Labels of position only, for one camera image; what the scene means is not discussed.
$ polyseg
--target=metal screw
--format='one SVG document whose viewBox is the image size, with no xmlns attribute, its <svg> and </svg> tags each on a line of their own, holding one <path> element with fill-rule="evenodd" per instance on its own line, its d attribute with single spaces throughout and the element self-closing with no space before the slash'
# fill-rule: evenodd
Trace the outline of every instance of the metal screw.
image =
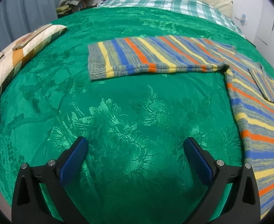
<svg viewBox="0 0 274 224">
<path fill-rule="evenodd" d="M 56 163 L 56 161 L 53 159 L 48 161 L 49 166 L 53 166 L 53 165 L 55 165 L 55 163 Z"/>
<path fill-rule="evenodd" d="M 23 164 L 21 165 L 21 168 L 22 168 L 22 169 L 26 169 L 27 166 L 28 166 L 27 163 L 23 163 Z"/>
<path fill-rule="evenodd" d="M 245 167 L 248 168 L 248 169 L 250 169 L 251 168 L 251 164 L 246 162 L 245 163 Z"/>
<path fill-rule="evenodd" d="M 222 160 L 217 160 L 217 164 L 218 164 L 219 166 L 223 166 L 223 165 L 224 165 L 224 162 L 223 162 Z"/>
</svg>

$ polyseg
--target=green blanket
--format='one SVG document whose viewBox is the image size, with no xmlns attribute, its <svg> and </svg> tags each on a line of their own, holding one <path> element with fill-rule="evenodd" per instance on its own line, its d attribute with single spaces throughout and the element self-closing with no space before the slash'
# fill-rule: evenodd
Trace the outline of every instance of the green blanket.
<svg viewBox="0 0 274 224">
<path fill-rule="evenodd" d="M 186 137 L 193 136 L 215 159 L 242 164 L 224 75 L 146 74 L 90 82 L 87 45 L 129 36 L 204 37 L 236 46 L 273 78 L 274 70 L 235 32 L 161 9 L 89 9 L 53 23 L 68 31 L 1 96 L 0 191 L 11 203 L 20 164 L 45 164 L 82 135 L 89 152 L 66 190 L 90 223 L 182 223 L 206 191 L 184 156 Z"/>
</svg>

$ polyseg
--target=blue gripper pad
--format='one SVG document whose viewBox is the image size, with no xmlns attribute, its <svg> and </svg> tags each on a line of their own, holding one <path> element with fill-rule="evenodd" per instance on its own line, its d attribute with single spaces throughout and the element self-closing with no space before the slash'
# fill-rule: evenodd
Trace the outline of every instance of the blue gripper pad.
<svg viewBox="0 0 274 224">
<path fill-rule="evenodd" d="M 184 141 L 184 150 L 190 165 L 195 169 L 201 183 L 208 187 L 211 186 L 213 179 L 212 169 L 200 154 L 197 147 L 188 138 Z"/>
<path fill-rule="evenodd" d="M 74 144 L 76 144 L 77 141 L 79 141 L 79 143 L 77 143 L 77 146 L 59 170 L 59 183 L 63 187 L 72 181 L 76 171 L 81 166 L 81 163 L 87 154 L 88 140 L 85 137 L 78 138 Z"/>
</svg>

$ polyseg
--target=curtain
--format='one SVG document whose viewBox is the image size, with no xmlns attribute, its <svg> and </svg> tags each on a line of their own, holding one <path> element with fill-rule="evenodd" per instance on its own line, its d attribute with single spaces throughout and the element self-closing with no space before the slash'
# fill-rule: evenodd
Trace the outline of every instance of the curtain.
<svg viewBox="0 0 274 224">
<path fill-rule="evenodd" d="M 1 0 L 0 51 L 41 25 L 57 19 L 60 0 Z"/>
</svg>

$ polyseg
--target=striped sweater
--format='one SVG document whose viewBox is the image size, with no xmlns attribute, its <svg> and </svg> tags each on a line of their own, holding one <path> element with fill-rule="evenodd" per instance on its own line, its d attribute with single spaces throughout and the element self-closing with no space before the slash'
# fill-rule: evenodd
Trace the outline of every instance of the striped sweater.
<svg viewBox="0 0 274 224">
<path fill-rule="evenodd" d="M 141 72 L 224 71 L 232 112 L 254 169 L 261 218 L 274 204 L 274 80 L 230 45 L 164 36 L 120 38 L 89 45 L 91 80 Z"/>
</svg>

